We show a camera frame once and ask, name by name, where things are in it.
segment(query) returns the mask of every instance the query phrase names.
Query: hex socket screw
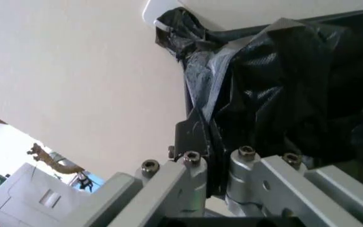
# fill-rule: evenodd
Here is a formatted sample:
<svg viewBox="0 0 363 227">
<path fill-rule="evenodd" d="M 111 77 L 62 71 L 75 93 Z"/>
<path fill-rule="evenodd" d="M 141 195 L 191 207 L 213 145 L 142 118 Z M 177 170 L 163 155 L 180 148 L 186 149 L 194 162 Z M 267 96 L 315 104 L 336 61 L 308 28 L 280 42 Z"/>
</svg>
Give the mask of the hex socket screw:
<svg viewBox="0 0 363 227">
<path fill-rule="evenodd" d="M 159 170 L 159 163 L 154 159 L 148 159 L 141 165 L 142 175 L 148 178 L 154 176 Z"/>
<path fill-rule="evenodd" d="M 183 155 L 183 160 L 185 164 L 197 166 L 200 164 L 201 155 L 196 151 L 186 151 Z"/>
<path fill-rule="evenodd" d="M 253 161 L 256 151 L 251 146 L 241 146 L 238 149 L 239 156 L 245 161 Z"/>
</svg>

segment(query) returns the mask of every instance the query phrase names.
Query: gray metal bar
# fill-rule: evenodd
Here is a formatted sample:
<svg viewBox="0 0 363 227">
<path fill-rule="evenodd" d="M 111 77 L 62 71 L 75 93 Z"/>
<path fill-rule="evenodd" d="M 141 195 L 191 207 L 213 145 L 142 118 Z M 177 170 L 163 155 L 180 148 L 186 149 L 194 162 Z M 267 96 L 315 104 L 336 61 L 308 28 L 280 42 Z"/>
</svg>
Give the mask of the gray metal bar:
<svg viewBox="0 0 363 227">
<path fill-rule="evenodd" d="M 363 185 L 335 166 L 305 173 L 326 195 L 363 222 Z"/>
<path fill-rule="evenodd" d="M 207 199 L 207 162 L 200 158 L 197 165 L 186 165 L 183 158 L 179 158 L 177 163 L 185 165 L 190 172 L 190 183 L 193 193 L 188 204 L 179 214 L 179 217 L 202 217 L 205 213 L 205 200 Z"/>
<path fill-rule="evenodd" d="M 297 216 L 306 226 L 363 226 L 278 156 L 251 171 L 251 188 L 273 215 Z"/>
<path fill-rule="evenodd" d="M 60 222 L 60 227 L 107 226 L 142 188 L 134 177 L 116 173 Z"/>
<path fill-rule="evenodd" d="M 108 226 L 156 226 L 164 216 L 176 217 L 192 196 L 189 183 L 186 167 L 168 161 Z"/>
</svg>

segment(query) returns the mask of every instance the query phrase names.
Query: black wrapping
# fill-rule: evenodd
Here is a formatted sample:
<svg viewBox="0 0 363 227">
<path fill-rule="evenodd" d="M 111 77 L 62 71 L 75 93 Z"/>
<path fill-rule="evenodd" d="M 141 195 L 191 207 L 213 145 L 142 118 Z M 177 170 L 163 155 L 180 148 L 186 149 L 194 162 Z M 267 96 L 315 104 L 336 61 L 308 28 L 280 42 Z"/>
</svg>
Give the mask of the black wrapping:
<svg viewBox="0 0 363 227">
<path fill-rule="evenodd" d="M 184 8 L 158 20 L 169 29 L 156 43 L 182 63 L 219 168 L 242 145 L 324 163 L 363 153 L 363 18 L 281 19 L 259 33 L 209 31 Z"/>
</svg>

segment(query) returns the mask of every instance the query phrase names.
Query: screw head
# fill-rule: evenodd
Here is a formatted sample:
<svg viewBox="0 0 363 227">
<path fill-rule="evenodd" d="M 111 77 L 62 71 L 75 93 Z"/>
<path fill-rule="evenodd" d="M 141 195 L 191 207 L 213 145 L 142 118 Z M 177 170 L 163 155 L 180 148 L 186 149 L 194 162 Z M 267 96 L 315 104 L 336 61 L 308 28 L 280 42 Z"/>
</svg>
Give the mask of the screw head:
<svg viewBox="0 0 363 227">
<path fill-rule="evenodd" d="M 174 146 L 168 146 L 167 150 L 169 151 L 168 157 L 173 159 L 174 158 Z"/>
<path fill-rule="evenodd" d="M 283 160 L 295 169 L 299 169 L 302 162 L 302 157 L 294 153 L 285 153 Z"/>
<path fill-rule="evenodd" d="M 141 165 L 142 175 L 145 177 L 154 176 L 159 170 L 159 163 L 154 159 L 148 159 Z"/>
<path fill-rule="evenodd" d="M 256 151 L 251 146 L 241 146 L 238 151 L 239 156 L 246 161 L 253 161 L 256 155 Z"/>
<path fill-rule="evenodd" d="M 183 155 L 185 164 L 191 164 L 193 166 L 200 164 L 201 155 L 196 151 L 186 151 Z"/>
</svg>

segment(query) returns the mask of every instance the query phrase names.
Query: white plastic part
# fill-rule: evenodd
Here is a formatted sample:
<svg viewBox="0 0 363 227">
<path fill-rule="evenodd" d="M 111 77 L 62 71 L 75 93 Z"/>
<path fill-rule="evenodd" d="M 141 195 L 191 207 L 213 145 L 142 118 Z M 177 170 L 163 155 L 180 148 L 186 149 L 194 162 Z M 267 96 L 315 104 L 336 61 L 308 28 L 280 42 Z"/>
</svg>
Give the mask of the white plastic part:
<svg viewBox="0 0 363 227">
<path fill-rule="evenodd" d="M 156 19 L 166 11 L 182 6 L 178 0 L 148 0 L 147 5 L 142 13 L 144 22 L 148 25 L 162 30 L 167 30 L 166 25 L 160 23 Z"/>
</svg>

